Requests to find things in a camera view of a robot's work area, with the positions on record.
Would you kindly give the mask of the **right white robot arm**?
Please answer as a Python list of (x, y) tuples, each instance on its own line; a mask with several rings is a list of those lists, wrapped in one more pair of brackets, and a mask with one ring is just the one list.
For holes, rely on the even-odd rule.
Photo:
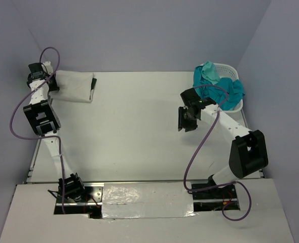
[(240, 125), (211, 98), (202, 99), (195, 88), (183, 91), (181, 99), (184, 103), (178, 109), (178, 130), (185, 132), (197, 129), (197, 122), (204, 121), (210, 128), (204, 139), (199, 144), (186, 168), (190, 170), (196, 155), (208, 139), (213, 130), (218, 130), (230, 144), (228, 164), (208, 178), (206, 187), (198, 191), (206, 191), (213, 198), (219, 198), (224, 194), (225, 186), (235, 184), (263, 168), (269, 161), (264, 134), (260, 130), (252, 131)]

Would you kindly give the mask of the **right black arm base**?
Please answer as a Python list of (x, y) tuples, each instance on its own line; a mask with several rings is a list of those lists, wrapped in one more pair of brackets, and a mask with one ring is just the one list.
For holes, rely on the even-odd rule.
[(210, 181), (191, 183), (191, 189), (195, 190), (195, 192), (188, 191), (188, 194), (192, 195), (193, 200), (199, 201), (231, 201), (233, 199), (237, 199), (237, 194), (234, 185), (227, 185), (224, 187), (199, 191), (199, 189), (211, 186), (213, 186), (213, 184), (211, 184)]

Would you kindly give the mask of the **white and green t-shirt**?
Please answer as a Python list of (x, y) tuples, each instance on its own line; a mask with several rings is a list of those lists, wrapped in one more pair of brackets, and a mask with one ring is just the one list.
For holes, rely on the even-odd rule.
[(56, 72), (59, 91), (51, 91), (50, 97), (69, 102), (91, 103), (96, 81), (93, 72), (59, 70)]

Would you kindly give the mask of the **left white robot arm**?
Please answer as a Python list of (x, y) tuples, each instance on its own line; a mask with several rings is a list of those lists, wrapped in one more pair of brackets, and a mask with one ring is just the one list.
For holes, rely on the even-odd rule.
[(46, 144), (59, 176), (58, 193), (65, 201), (80, 202), (85, 199), (87, 190), (80, 177), (67, 163), (57, 132), (61, 128), (59, 118), (51, 106), (50, 92), (59, 91), (50, 62), (29, 64), (30, 74), (27, 85), (33, 94), (28, 105), (23, 107), (34, 133)]

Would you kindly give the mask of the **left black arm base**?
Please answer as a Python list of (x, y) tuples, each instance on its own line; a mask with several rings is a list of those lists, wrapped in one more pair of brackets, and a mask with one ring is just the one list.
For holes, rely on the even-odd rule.
[(68, 178), (58, 181), (57, 190), (47, 190), (57, 202), (62, 202), (62, 195), (64, 195), (64, 203), (95, 203), (100, 205), (102, 203), (103, 187), (84, 183), (77, 173), (71, 174)]

